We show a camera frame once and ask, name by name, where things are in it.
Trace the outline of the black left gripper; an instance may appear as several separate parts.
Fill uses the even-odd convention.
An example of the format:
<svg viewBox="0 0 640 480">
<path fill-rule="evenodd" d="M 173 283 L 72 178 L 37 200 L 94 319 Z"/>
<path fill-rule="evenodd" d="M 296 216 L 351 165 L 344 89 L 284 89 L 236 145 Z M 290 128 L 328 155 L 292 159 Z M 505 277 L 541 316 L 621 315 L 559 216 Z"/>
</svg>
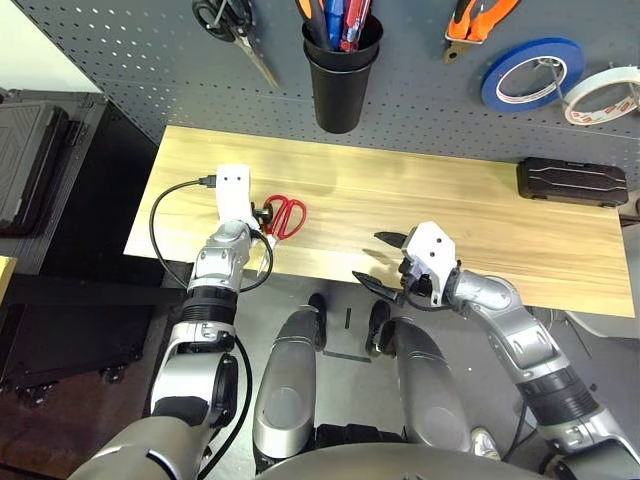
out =
<svg viewBox="0 0 640 480">
<path fill-rule="evenodd" d="M 263 234 L 269 233 L 269 227 L 272 225 L 274 218 L 274 209 L 269 201 L 265 201 L 261 207 L 254 202 L 251 203 L 253 218 L 257 221 L 259 229 Z"/>
</svg>

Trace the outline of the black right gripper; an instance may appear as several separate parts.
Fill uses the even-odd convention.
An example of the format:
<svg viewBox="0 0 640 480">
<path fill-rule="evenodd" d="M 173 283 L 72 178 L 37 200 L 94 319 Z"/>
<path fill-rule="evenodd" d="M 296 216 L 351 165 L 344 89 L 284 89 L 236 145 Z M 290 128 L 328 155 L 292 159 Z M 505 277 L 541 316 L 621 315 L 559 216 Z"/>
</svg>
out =
<svg viewBox="0 0 640 480">
<path fill-rule="evenodd" d="M 397 249 L 401 249 L 407 239 L 406 234 L 389 231 L 376 232 L 374 237 Z M 401 275 L 400 283 L 403 292 L 384 285 L 379 279 L 369 274 L 353 271 L 352 275 L 367 290 L 393 304 L 403 304 L 404 297 L 406 300 L 413 300 L 415 297 L 426 300 L 431 298 L 433 285 L 429 274 L 421 273 L 409 259 L 404 259 L 400 263 L 398 272 Z"/>
</svg>

